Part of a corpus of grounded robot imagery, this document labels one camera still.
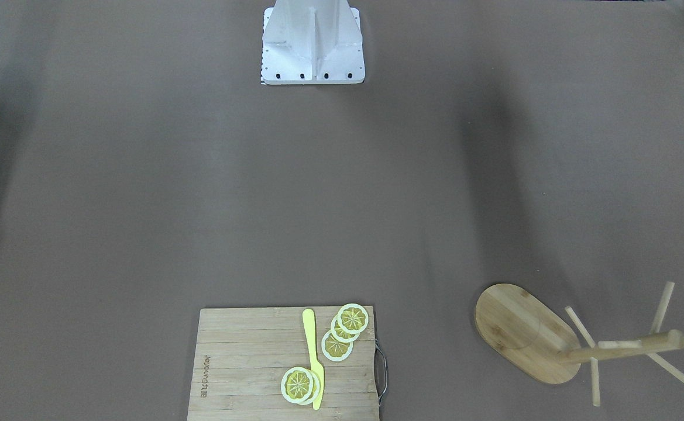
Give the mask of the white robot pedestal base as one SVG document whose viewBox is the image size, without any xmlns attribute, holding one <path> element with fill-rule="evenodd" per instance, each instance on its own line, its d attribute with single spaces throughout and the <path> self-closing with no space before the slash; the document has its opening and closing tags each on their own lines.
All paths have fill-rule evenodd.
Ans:
<svg viewBox="0 0 684 421">
<path fill-rule="evenodd" d="M 263 12 L 265 85 L 361 84 L 360 11 L 347 1 L 277 1 Z"/>
</svg>

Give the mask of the wooden cup rack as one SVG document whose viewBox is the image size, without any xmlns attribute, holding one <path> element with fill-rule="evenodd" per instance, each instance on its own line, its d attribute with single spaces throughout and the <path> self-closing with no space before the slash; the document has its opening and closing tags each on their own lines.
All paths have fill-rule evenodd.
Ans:
<svg viewBox="0 0 684 421">
<path fill-rule="evenodd" d="M 580 366 L 590 366 L 592 404 L 601 405 L 599 363 L 647 356 L 684 384 L 684 373 L 662 357 L 684 349 L 680 330 L 662 330 L 674 282 L 666 282 L 647 335 L 633 340 L 596 341 L 571 306 L 570 323 L 521 286 L 489 286 L 476 301 L 475 325 L 480 337 L 508 362 L 534 380 L 557 385 L 574 378 Z"/>
</svg>

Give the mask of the yellow plastic knife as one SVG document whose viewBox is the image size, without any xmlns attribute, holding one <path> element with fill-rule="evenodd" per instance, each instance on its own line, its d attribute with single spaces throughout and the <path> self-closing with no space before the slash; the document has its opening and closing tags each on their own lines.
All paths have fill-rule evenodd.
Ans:
<svg viewBox="0 0 684 421">
<path fill-rule="evenodd" d="M 315 312 L 306 308 L 302 312 L 304 335 L 306 337 L 311 371 L 318 377 L 318 395 L 312 401 L 313 410 L 320 410 L 322 398 L 325 392 L 325 368 L 318 359 L 318 340 L 316 339 Z"/>
</svg>

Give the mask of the lemon slice under front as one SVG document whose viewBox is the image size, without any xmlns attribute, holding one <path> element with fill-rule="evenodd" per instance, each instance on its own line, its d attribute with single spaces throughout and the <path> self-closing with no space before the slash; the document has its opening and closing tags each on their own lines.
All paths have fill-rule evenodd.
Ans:
<svg viewBox="0 0 684 421">
<path fill-rule="evenodd" d="M 317 399 L 321 391 L 321 380 L 318 378 L 315 371 L 309 370 L 312 379 L 312 391 L 309 397 L 302 402 L 298 403 L 301 406 L 311 405 Z"/>
</svg>

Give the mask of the bamboo cutting board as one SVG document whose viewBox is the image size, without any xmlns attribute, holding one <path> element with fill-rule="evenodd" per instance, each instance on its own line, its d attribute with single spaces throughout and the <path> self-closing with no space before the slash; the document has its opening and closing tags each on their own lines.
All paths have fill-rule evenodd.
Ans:
<svg viewBox="0 0 684 421">
<path fill-rule="evenodd" d="M 389 373 L 372 306 L 364 306 L 369 324 L 346 360 L 330 361 L 321 352 L 321 339 L 342 306 L 201 310 L 187 419 L 379 420 Z M 291 404 L 280 392 L 289 368 L 311 370 L 306 308 L 315 312 L 318 359 L 325 368 L 320 410 Z"/>
</svg>

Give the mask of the lemon slice middle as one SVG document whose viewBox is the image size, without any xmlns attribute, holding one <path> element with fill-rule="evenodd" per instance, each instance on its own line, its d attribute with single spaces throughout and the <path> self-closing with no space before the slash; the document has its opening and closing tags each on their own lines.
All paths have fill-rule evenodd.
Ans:
<svg viewBox="0 0 684 421">
<path fill-rule="evenodd" d="M 331 320 L 331 336 L 333 336 L 336 341 L 342 342 L 342 343 L 351 343 L 355 340 L 357 340 L 360 336 L 360 333 L 352 334 L 349 332 L 344 331 L 342 329 L 341 325 L 338 322 L 338 316 L 336 315 L 332 320 Z"/>
</svg>

